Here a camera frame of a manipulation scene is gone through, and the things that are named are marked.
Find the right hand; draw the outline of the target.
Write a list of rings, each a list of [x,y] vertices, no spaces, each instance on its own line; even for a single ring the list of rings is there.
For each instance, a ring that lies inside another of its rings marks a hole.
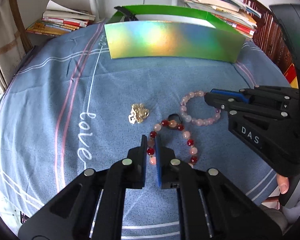
[[[280,174],[276,174],[276,181],[279,187],[279,191],[281,194],[287,193],[289,189],[289,179]]]

